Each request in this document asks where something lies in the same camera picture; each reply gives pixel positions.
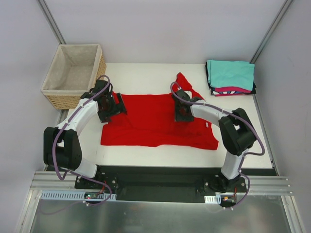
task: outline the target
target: gray wall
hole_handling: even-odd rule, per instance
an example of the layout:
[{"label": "gray wall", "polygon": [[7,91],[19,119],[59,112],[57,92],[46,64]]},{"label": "gray wall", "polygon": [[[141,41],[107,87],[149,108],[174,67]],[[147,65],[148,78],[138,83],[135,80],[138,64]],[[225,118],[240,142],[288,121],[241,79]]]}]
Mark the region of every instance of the gray wall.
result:
[{"label": "gray wall", "polygon": [[296,0],[255,64],[257,97],[282,175],[311,229],[311,1]]},{"label": "gray wall", "polygon": [[68,44],[116,63],[250,61],[284,0],[46,0]]},{"label": "gray wall", "polygon": [[40,91],[58,43],[35,0],[2,1],[0,32],[0,232],[10,233],[59,116]]}]

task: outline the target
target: white table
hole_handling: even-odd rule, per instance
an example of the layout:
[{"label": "white table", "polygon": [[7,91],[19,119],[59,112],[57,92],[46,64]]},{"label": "white table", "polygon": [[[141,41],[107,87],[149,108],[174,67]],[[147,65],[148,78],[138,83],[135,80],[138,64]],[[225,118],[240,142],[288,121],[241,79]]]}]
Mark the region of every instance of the white table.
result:
[{"label": "white table", "polygon": [[[188,64],[116,64],[108,63],[113,90],[122,94],[167,94],[170,84],[178,72],[184,74],[195,91],[209,103],[235,110],[243,108],[264,145],[262,129],[252,96],[211,96],[207,86],[205,65]],[[220,130],[213,126],[213,133],[219,141],[217,150],[202,150],[187,146],[162,145],[141,146],[101,146],[103,124],[94,116],[80,134],[79,140],[83,157],[99,165],[113,166],[170,166],[170,167],[222,167],[226,149],[221,140]],[[250,151],[261,152],[258,142]],[[264,156],[247,156],[244,168],[271,168],[268,152]]]}]

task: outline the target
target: folded clothes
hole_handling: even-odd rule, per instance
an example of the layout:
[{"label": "folded clothes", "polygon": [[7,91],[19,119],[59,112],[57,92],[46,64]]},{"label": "folded clothes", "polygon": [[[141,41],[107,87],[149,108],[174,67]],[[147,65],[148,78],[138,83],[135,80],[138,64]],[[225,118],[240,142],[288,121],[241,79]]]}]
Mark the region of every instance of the folded clothes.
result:
[{"label": "folded clothes", "polygon": [[225,92],[225,91],[234,91],[234,92],[240,92],[240,93],[251,93],[251,91],[235,87],[235,86],[228,86],[228,87],[222,87],[222,88],[214,88],[217,92]]},{"label": "folded clothes", "polygon": [[254,64],[235,61],[207,61],[208,83],[214,88],[228,86],[251,91],[254,82]]},{"label": "folded clothes", "polygon": [[[205,63],[205,68],[206,68],[206,76],[207,76],[207,81],[209,80],[209,73],[208,73],[208,68],[207,68],[207,62]],[[207,82],[208,87],[210,89],[210,93],[215,96],[235,96],[235,95],[253,95],[256,94],[256,85],[253,83],[253,89],[251,91],[244,90],[239,87],[223,87],[223,88],[214,88],[210,85],[209,82]]]}]

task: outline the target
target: red t-shirt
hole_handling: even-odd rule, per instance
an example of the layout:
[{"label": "red t-shirt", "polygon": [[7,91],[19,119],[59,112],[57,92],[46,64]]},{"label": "red t-shirt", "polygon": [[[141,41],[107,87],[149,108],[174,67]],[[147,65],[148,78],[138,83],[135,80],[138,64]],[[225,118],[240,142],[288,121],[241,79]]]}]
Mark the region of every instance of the red t-shirt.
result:
[{"label": "red t-shirt", "polygon": [[[176,82],[193,97],[201,97],[181,73]],[[122,95],[127,115],[111,117],[103,126],[101,145],[147,146],[160,145],[190,146],[216,150],[218,141],[213,135],[211,123],[194,118],[193,122],[175,122],[172,94]]]}]

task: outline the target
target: purple cable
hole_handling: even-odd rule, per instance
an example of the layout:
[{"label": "purple cable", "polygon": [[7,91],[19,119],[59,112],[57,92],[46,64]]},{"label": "purple cable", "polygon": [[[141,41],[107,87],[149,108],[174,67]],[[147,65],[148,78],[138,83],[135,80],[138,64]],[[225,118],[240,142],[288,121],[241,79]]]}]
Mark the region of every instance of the purple cable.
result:
[{"label": "purple cable", "polygon": [[[98,97],[101,93],[103,93],[110,85],[110,79],[108,76],[106,75],[101,75],[98,77],[98,79],[100,79],[101,77],[106,77],[108,79],[108,83],[107,85],[100,91],[98,92],[96,95],[94,95],[93,97],[89,98],[87,101],[85,101],[83,103],[82,106],[85,106],[86,104],[88,104],[90,101],[92,101],[94,98]],[[68,119],[68,123],[71,122],[71,120],[76,116],[76,114],[82,109],[82,106],[79,106],[75,111],[74,113],[69,117]],[[64,173],[64,176],[62,177],[61,174],[59,173],[59,169],[58,169],[58,166],[57,166],[57,159],[56,159],[56,145],[57,145],[57,141],[60,137],[60,135],[62,134],[62,132],[65,130],[65,128],[68,126],[68,123],[65,123],[64,126],[61,128],[61,130],[58,132],[58,134],[56,135],[54,141],[53,141],[53,147],[52,147],[52,158],[53,158],[53,165],[54,165],[54,168],[55,168],[55,172],[56,172],[56,175],[57,177],[63,181],[67,175],[67,173],[69,172],[69,169],[65,171]]]},{"label": "purple cable", "polygon": [[[85,106],[86,104],[88,104],[88,103],[89,103],[90,101],[92,101],[94,98],[98,97],[101,93],[103,93],[103,92],[109,87],[109,85],[110,85],[110,79],[109,79],[109,77],[106,76],[106,75],[101,75],[101,76],[98,77],[98,79],[100,79],[101,77],[106,77],[106,78],[108,79],[107,85],[106,85],[101,91],[99,91],[96,95],[94,95],[93,97],[89,98],[87,101],[85,101],[85,102],[83,103],[82,106],[79,106],[79,107],[74,111],[74,113],[69,117],[68,123],[65,123],[64,126],[61,128],[61,130],[60,130],[60,131],[58,132],[58,134],[56,135],[56,137],[55,137],[55,139],[54,139],[54,141],[53,141],[53,146],[52,146],[53,165],[54,165],[54,168],[55,168],[56,175],[57,175],[57,177],[58,177],[61,181],[63,181],[63,180],[65,179],[67,173],[70,172],[70,173],[73,174],[73,175],[81,176],[81,177],[83,177],[84,179],[87,179],[87,180],[92,181],[92,182],[95,182],[95,183],[99,183],[99,184],[101,184],[101,185],[103,185],[103,186],[105,186],[105,187],[108,188],[108,190],[109,190],[109,192],[110,192],[109,196],[108,196],[106,199],[104,199],[103,201],[101,201],[101,202],[99,202],[99,203],[97,203],[97,204],[89,203],[90,206],[96,206],[96,205],[100,205],[100,204],[105,203],[105,202],[111,197],[111,195],[112,195],[112,190],[111,190],[111,188],[110,188],[108,185],[106,185],[105,183],[103,183],[103,182],[94,180],[94,179],[89,178],[89,177],[86,177],[86,176],[82,176],[82,175],[80,175],[80,174],[78,174],[78,173],[75,173],[75,172],[73,172],[73,171],[70,171],[69,169],[65,171],[64,176],[61,176],[61,174],[60,174],[60,172],[59,172],[59,169],[58,169],[58,165],[57,165],[57,159],[56,159],[56,145],[57,145],[57,141],[58,141],[60,135],[62,134],[62,132],[65,130],[65,128],[68,126],[68,124],[72,121],[72,119],[76,116],[76,114],[82,109],[82,107]],[[58,211],[56,211],[56,212],[53,212],[53,213],[44,213],[44,212],[41,211],[41,209],[40,209],[40,211],[41,211],[41,213],[46,214],[46,215],[53,215],[53,214],[59,213],[59,212],[65,210],[65,209],[67,209],[67,208],[70,207],[70,206],[75,205],[76,203],[80,203],[80,201],[74,202],[74,203],[72,203],[72,204],[66,206],[65,208],[62,208],[62,209],[60,209],[60,210],[58,210]]]},{"label": "purple cable", "polygon": [[250,182],[249,177],[246,176],[246,175],[244,175],[244,174],[241,172],[242,164],[243,164],[243,161],[244,161],[245,156],[248,155],[248,154],[258,155],[258,156],[262,156],[262,155],[265,154],[265,148],[264,148],[264,145],[263,145],[261,139],[259,138],[258,134],[256,133],[255,129],[252,127],[252,125],[251,125],[250,123],[248,123],[246,120],[244,120],[243,118],[241,118],[241,117],[239,117],[239,116],[236,116],[236,115],[234,115],[233,113],[228,112],[228,111],[226,111],[226,110],[223,110],[223,109],[221,109],[221,108],[219,108],[219,107],[217,107],[217,106],[214,106],[214,105],[212,105],[212,104],[191,102],[191,101],[184,100],[183,98],[180,98],[180,97],[179,97],[178,95],[176,95],[175,92],[173,91],[173,85],[174,85],[174,84],[176,84],[176,85],[178,86],[178,88],[181,88],[181,87],[180,87],[180,85],[179,85],[177,82],[172,82],[172,83],[171,83],[171,86],[170,86],[170,88],[171,88],[171,93],[172,93],[177,99],[179,99],[180,101],[183,101],[184,103],[191,104],[191,105],[192,105],[192,104],[196,104],[196,105],[208,106],[208,107],[211,107],[211,108],[213,108],[213,109],[216,109],[216,110],[218,110],[218,111],[220,111],[220,112],[222,112],[222,113],[226,113],[226,114],[228,114],[228,115],[230,115],[230,116],[232,116],[232,117],[234,117],[234,118],[240,120],[240,121],[243,122],[245,125],[247,125],[247,127],[248,127],[248,128],[252,131],[252,133],[254,134],[255,138],[258,140],[258,142],[259,142],[259,144],[260,144],[260,147],[261,147],[261,149],[262,149],[262,152],[261,152],[261,153],[254,153],[254,152],[247,152],[247,153],[245,153],[245,154],[243,155],[242,159],[241,159],[241,163],[240,163],[239,168],[238,168],[239,174],[240,174],[241,176],[245,177],[245,178],[247,179],[247,181],[248,181],[248,187],[247,187],[247,190],[246,190],[246,192],[245,192],[245,195],[244,195],[244,196],[241,198],[241,200],[239,200],[234,206],[240,204],[240,203],[246,198],[246,196],[248,195],[249,189],[250,189],[250,186],[251,186],[251,182]]},{"label": "purple cable", "polygon": [[245,153],[245,154],[243,155],[244,157],[245,157],[246,155],[248,155],[248,154],[259,155],[259,156],[264,155],[264,153],[265,153],[264,145],[263,145],[261,139],[259,138],[258,134],[256,133],[255,129],[251,126],[250,123],[248,123],[248,122],[247,122],[246,120],[244,120],[243,118],[241,118],[241,117],[239,117],[239,116],[236,116],[236,115],[234,115],[233,113],[228,112],[228,111],[226,111],[226,110],[224,110],[224,109],[222,109],[222,108],[220,108],[220,107],[214,106],[214,105],[212,105],[212,104],[209,104],[209,103],[191,102],[191,101],[184,100],[183,98],[180,98],[180,97],[179,97],[178,95],[176,95],[175,92],[173,91],[173,85],[174,85],[174,84],[176,84],[176,85],[180,88],[180,85],[179,85],[177,82],[172,82],[172,84],[171,84],[171,92],[172,92],[172,94],[173,94],[177,99],[179,99],[180,101],[183,101],[184,103],[191,104],[191,105],[192,105],[192,104],[196,104],[196,105],[202,105],[202,106],[211,107],[211,108],[216,109],[216,110],[218,110],[218,111],[220,111],[220,112],[222,112],[222,113],[226,113],[226,114],[228,114],[228,115],[230,115],[230,116],[232,116],[232,117],[234,117],[234,118],[240,120],[240,121],[243,122],[245,125],[247,125],[247,127],[248,127],[248,128],[252,131],[252,133],[254,134],[255,138],[258,140],[258,142],[259,142],[259,144],[260,144],[260,147],[261,147],[261,149],[262,149],[262,152],[261,152],[261,153],[247,152],[247,153]]}]

